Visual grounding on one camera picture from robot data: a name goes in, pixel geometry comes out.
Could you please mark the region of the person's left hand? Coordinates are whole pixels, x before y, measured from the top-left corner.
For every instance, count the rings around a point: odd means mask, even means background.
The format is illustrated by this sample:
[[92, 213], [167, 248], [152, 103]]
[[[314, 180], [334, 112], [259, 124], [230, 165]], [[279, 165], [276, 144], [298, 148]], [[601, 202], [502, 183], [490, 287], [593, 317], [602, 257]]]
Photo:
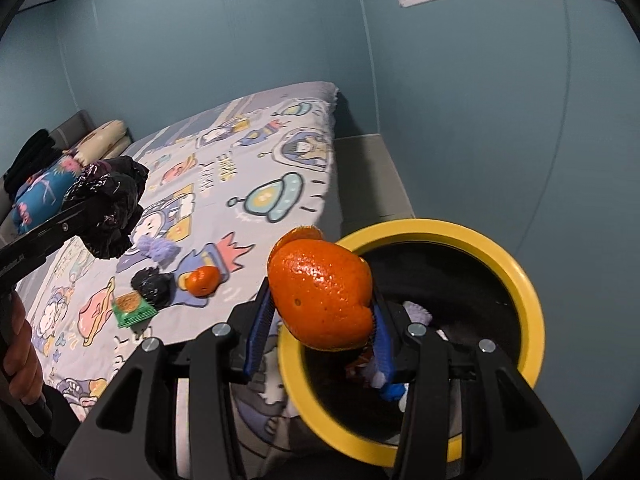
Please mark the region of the person's left hand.
[[32, 344], [32, 326], [26, 320], [26, 311], [20, 296], [14, 290], [12, 299], [12, 340], [3, 360], [6, 374], [11, 378], [9, 393], [23, 404], [35, 404], [43, 387], [42, 368]]

